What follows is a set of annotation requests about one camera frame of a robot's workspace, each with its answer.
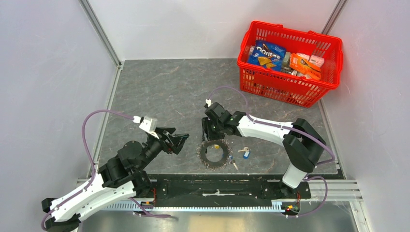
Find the blue-headed key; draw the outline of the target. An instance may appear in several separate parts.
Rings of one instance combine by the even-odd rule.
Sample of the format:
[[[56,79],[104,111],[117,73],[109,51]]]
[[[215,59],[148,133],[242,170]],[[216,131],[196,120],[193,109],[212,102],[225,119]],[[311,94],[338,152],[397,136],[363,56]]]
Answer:
[[[244,148],[238,150],[238,152],[243,154],[243,159],[248,159],[249,158],[249,155],[250,155],[249,147],[244,147]]]

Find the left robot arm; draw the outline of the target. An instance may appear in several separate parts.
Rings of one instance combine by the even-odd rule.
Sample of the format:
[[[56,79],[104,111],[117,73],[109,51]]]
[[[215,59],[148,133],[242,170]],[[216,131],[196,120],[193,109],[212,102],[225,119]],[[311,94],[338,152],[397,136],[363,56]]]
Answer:
[[[157,127],[144,143],[127,142],[102,165],[89,180],[60,198],[45,198],[46,213],[42,229],[46,232],[71,232],[91,215],[118,201],[147,197],[152,184],[146,171],[161,152],[178,154],[189,134],[176,134],[175,128]]]

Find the round keyring disc with keys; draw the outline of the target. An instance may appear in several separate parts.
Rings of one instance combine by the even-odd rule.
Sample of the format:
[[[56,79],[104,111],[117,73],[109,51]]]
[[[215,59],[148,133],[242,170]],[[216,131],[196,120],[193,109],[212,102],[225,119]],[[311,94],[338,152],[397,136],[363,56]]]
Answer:
[[[238,169],[233,157],[233,150],[224,140],[204,141],[196,149],[197,157],[207,169],[217,171],[233,165]]]

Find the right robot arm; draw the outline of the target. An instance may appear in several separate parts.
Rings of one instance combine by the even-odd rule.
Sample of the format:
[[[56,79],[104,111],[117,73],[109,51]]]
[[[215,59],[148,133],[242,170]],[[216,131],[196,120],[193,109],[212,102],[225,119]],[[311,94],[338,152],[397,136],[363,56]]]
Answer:
[[[286,198],[298,192],[299,184],[319,164],[326,147],[324,139],[302,118],[295,122],[276,122],[240,111],[231,114],[210,99],[205,101],[205,115],[202,123],[208,141],[234,135],[269,141],[285,149],[290,165],[281,179],[279,191]]]

